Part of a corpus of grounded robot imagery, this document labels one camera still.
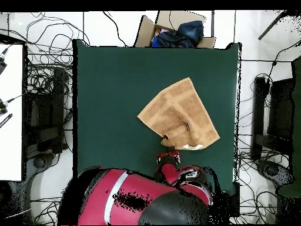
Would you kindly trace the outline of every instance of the brown towel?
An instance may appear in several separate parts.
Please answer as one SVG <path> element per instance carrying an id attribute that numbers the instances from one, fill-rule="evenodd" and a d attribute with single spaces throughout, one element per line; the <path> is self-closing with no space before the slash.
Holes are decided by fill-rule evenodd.
<path id="1" fill-rule="evenodd" d="M 138 118 L 159 134 L 167 147 L 204 149 L 219 139 L 190 78 L 158 93 Z"/>

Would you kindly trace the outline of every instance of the table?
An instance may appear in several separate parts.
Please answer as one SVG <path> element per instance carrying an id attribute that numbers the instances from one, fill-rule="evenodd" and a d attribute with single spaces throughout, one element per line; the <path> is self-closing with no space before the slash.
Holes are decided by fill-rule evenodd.
<path id="1" fill-rule="evenodd" d="M 8 45 L 0 44 L 0 53 L 7 47 Z M 7 66 L 0 75 L 0 98 L 3 101 L 22 94 L 22 45 L 13 45 L 8 49 L 5 63 Z M 9 103 L 7 110 L 6 114 L 0 116 L 0 122 L 9 114 L 13 116 L 0 128 L 0 180 L 20 181 L 22 175 L 22 97 Z"/>
<path id="2" fill-rule="evenodd" d="M 162 89 L 190 77 L 220 139 L 204 150 L 181 150 L 181 165 L 210 166 L 221 189 L 234 193 L 239 44 L 227 49 L 153 49 L 87 47 L 75 41 L 73 57 L 78 92 L 78 137 L 73 142 L 78 150 L 73 153 L 78 174 L 100 165 L 153 176 L 156 155 L 166 147 L 137 115 Z"/>

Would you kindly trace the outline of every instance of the white floor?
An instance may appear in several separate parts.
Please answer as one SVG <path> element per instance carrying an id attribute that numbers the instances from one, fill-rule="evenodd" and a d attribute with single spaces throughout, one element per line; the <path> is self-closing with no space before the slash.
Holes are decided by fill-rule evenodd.
<path id="1" fill-rule="evenodd" d="M 206 17 L 204 24 L 205 36 L 211 35 L 211 11 L 192 11 Z M 139 28 L 139 23 L 142 15 L 146 15 L 152 21 L 155 21 L 157 11 L 135 11 L 135 12 L 110 12 L 113 20 L 117 23 L 119 28 L 119 36 L 125 41 L 125 44 L 132 46 L 136 39 L 136 34 Z M 225 48 L 230 42 L 242 43 L 242 74 L 241 74 L 241 95 L 240 100 L 249 99 L 253 92 L 250 89 L 250 84 L 254 77 L 260 73 L 268 74 L 272 66 L 272 60 L 275 59 L 276 54 L 283 48 L 287 48 L 301 39 L 300 20 L 287 17 L 282 22 L 274 26 L 269 33 L 260 41 L 259 35 L 267 28 L 267 26 L 276 18 L 279 11 L 215 11 L 214 18 L 214 35 L 216 37 L 215 48 Z M 44 34 L 43 31 L 49 24 L 63 23 L 58 18 L 74 24 L 79 29 L 84 30 L 87 34 L 90 44 L 93 46 L 103 45 L 117 45 L 123 46 L 123 43 L 118 40 L 116 27 L 114 23 L 107 18 L 102 12 L 46 12 L 46 16 L 55 18 L 48 18 L 49 20 L 42 20 L 32 25 L 28 29 L 28 40 L 37 42 L 38 44 L 50 45 L 51 41 L 57 34 L 64 34 L 72 37 L 72 29 L 67 25 L 54 25 L 47 28 Z M 40 18 L 34 17 L 30 13 L 12 13 L 9 15 L 9 28 L 19 32 L 26 37 L 26 27 L 31 22 Z M 6 19 L 0 15 L 0 28 L 7 29 L 8 24 Z M 12 32 L 9 35 L 18 37 Z M 83 34 L 73 29 L 73 38 L 83 38 Z M 68 45 L 69 39 L 65 36 L 58 36 L 53 42 L 53 46 L 64 48 Z M 36 47 L 30 45 L 29 48 L 34 53 L 41 53 Z M 291 48 L 282 52 L 278 59 L 279 62 L 273 69 L 271 77 L 274 81 L 292 77 L 290 61 L 301 55 L 301 46 Z M 68 101 L 68 108 L 72 106 L 72 100 Z M 266 108 L 265 124 L 268 122 L 268 108 Z M 252 112 L 252 100 L 240 104 L 240 117 Z M 240 120 L 239 125 L 245 126 L 252 122 L 252 115 Z M 66 129 L 72 129 L 72 120 L 66 126 Z M 240 134 L 251 134 L 251 126 L 240 128 Z M 72 132 L 66 132 L 66 138 L 69 146 L 72 149 Z M 250 136 L 239 137 L 243 142 L 250 144 Z M 246 148 L 243 143 L 239 143 L 240 148 Z M 282 161 L 281 164 L 287 165 L 287 161 Z M 32 186 L 31 198 L 51 198 L 60 197 L 63 189 L 66 187 L 68 181 L 72 176 L 72 153 L 66 150 L 61 155 L 58 164 L 42 174 L 39 174 Z M 255 195 L 261 191 L 274 191 L 272 183 L 262 178 L 255 170 L 249 168 L 247 171 L 240 171 L 241 185 L 249 183 L 249 186 L 254 190 Z M 241 186 L 240 188 L 241 201 L 253 199 L 252 192 L 248 186 Z M 260 196 L 259 201 L 264 205 L 276 205 L 276 200 L 269 194 Z M 254 211 L 254 201 L 243 203 L 244 206 L 240 209 L 241 213 Z M 34 203 L 32 206 L 32 215 L 37 216 L 47 204 Z M 257 217 L 242 216 L 246 221 L 255 223 Z M 238 218 L 239 222 L 244 221 L 243 218 Z M 265 219 L 266 222 L 273 222 L 273 216 Z M 43 216 L 41 221 L 49 222 L 47 216 Z"/>

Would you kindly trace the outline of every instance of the black stand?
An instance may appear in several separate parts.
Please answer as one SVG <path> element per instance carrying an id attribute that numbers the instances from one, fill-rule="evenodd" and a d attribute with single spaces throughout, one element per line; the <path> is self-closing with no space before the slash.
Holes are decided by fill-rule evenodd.
<path id="1" fill-rule="evenodd" d="M 300 15 L 300 11 L 283 11 L 283 12 L 281 12 L 275 18 L 275 20 L 266 28 L 266 30 L 263 31 L 263 33 L 260 35 L 258 40 L 261 40 L 270 31 L 270 29 L 272 29 L 275 26 L 275 24 L 278 23 L 282 18 L 284 18 L 286 16 L 297 16 L 297 15 Z"/>

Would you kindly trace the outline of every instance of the silver stripe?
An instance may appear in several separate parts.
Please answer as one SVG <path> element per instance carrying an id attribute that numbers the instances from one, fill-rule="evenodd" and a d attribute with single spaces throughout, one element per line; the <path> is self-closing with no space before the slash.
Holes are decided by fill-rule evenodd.
<path id="1" fill-rule="evenodd" d="M 128 173 L 125 171 L 118 178 L 117 182 L 115 183 L 115 185 L 112 188 L 112 191 L 110 192 L 109 198 L 106 202 L 105 215 L 104 215 L 106 224 L 110 223 L 110 214 L 111 214 L 111 209 L 112 209 L 113 203 L 114 203 L 114 196 L 119 191 L 122 183 L 124 182 L 124 180 L 126 179 L 127 176 L 128 176 Z"/>

